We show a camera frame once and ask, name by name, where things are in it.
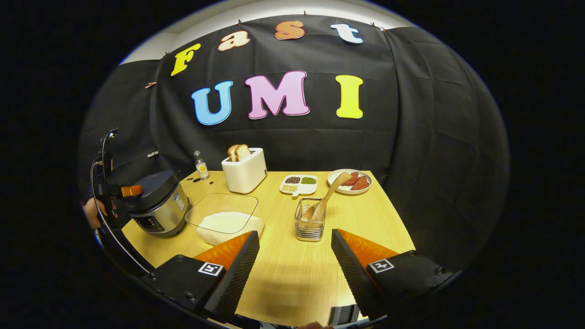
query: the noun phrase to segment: wooden spatula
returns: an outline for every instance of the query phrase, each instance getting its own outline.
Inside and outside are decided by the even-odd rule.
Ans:
[[[352,178],[352,175],[348,173],[342,173],[337,177],[336,180],[333,181],[327,195],[321,199],[321,201],[317,202],[316,204],[312,205],[305,214],[301,217],[303,221],[309,222],[320,222],[323,220],[323,216],[325,215],[325,206],[327,206],[327,201],[329,200],[330,196],[337,190],[337,188],[343,184],[346,180]]]

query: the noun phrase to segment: white toaster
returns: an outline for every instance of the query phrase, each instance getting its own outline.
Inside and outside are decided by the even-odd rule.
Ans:
[[[264,150],[249,148],[251,155],[242,161],[231,162],[227,157],[221,162],[228,189],[234,193],[247,194],[266,177],[266,161]]]

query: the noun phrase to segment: rice cooker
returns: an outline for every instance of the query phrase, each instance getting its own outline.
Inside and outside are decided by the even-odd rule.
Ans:
[[[126,210],[148,234],[173,236],[185,226],[188,198],[172,170],[152,174],[137,181],[142,194],[124,200]]]

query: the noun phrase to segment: white plate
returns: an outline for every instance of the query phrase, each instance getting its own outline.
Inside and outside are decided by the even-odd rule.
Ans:
[[[365,176],[366,177],[366,181],[370,184],[368,187],[366,187],[365,189],[361,189],[361,190],[353,190],[352,191],[352,187],[351,186],[340,186],[337,188],[337,192],[343,193],[343,194],[361,194],[364,193],[365,191],[369,190],[371,188],[371,177],[366,174],[365,172],[361,172],[359,170],[355,170],[355,169],[339,169],[339,170],[335,170],[334,172],[331,172],[331,174],[329,174],[329,176],[327,177],[327,183],[329,183],[329,186],[331,186],[331,184],[333,184],[333,181],[339,177],[339,175],[341,175],[342,173],[358,173],[358,177],[362,177]]]
[[[289,177],[299,177],[301,180],[298,183],[285,183]],[[304,177],[310,177],[315,180],[315,184],[301,184],[302,179]],[[286,194],[292,194],[292,197],[298,197],[299,194],[313,194],[317,191],[317,185],[319,184],[319,178],[313,175],[288,175],[283,179],[283,182],[280,183],[280,191]],[[297,190],[295,192],[284,191],[284,185],[293,185],[297,186]]]

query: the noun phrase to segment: glass bottle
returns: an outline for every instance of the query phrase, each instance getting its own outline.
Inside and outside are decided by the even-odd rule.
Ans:
[[[205,164],[205,160],[201,157],[201,152],[196,150],[193,152],[195,156],[195,167],[199,172],[199,178],[201,179],[208,179],[209,178],[209,171],[207,170],[207,165]]]

